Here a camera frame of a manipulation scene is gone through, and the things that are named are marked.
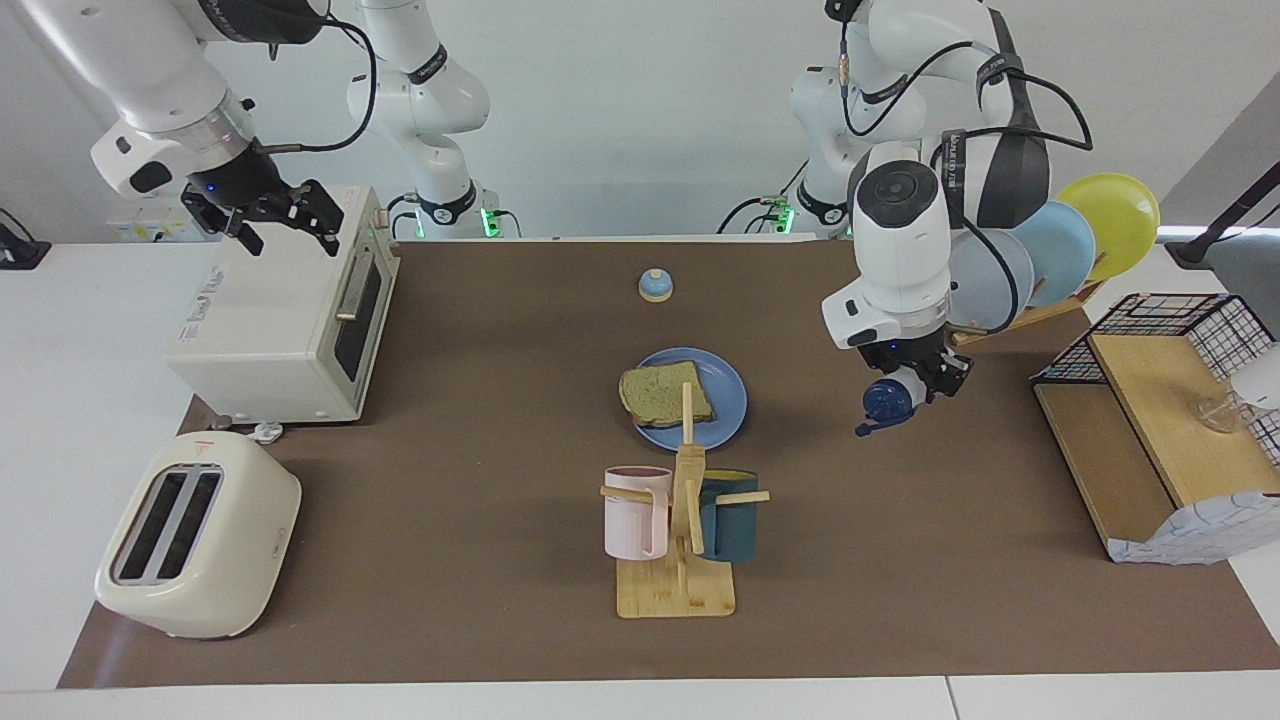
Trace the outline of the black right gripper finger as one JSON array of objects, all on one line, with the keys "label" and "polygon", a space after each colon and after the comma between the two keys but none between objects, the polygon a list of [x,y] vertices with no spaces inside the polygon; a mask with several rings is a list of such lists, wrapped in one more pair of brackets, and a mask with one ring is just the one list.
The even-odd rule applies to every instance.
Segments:
[{"label": "black right gripper finger", "polygon": [[227,220],[227,236],[237,240],[252,256],[262,254],[264,241],[244,219],[243,208],[233,208]]},{"label": "black right gripper finger", "polygon": [[288,227],[311,234],[328,256],[335,258],[346,215],[333,196],[317,179],[307,179],[289,188],[288,199]]}]

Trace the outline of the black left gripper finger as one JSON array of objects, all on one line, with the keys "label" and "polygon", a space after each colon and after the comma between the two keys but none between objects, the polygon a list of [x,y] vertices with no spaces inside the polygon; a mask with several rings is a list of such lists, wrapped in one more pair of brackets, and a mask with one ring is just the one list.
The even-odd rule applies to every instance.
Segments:
[{"label": "black left gripper finger", "polygon": [[925,404],[937,395],[954,397],[973,369],[973,359],[945,350],[925,357]]}]

